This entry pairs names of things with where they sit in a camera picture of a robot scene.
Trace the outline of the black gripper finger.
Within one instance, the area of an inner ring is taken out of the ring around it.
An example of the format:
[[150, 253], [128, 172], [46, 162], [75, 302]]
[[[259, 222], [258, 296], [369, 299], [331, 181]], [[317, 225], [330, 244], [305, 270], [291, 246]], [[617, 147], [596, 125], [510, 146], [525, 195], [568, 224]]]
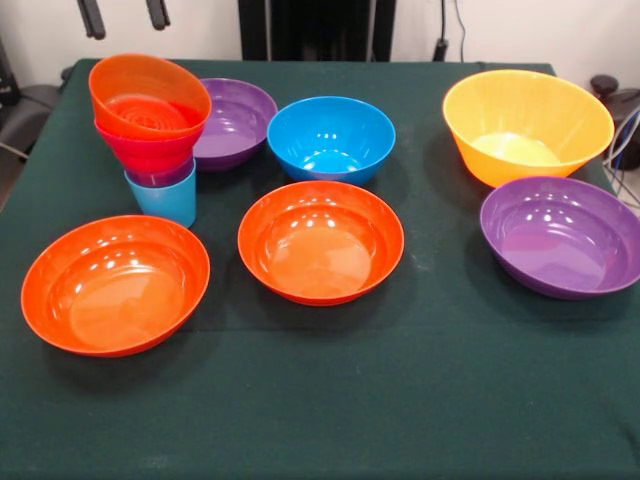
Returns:
[[103, 40], [106, 37], [106, 30], [97, 1], [77, 0], [77, 5], [83, 20], [86, 36], [95, 40]]
[[164, 0], [146, 0], [146, 5], [155, 30], [162, 31], [171, 24]]

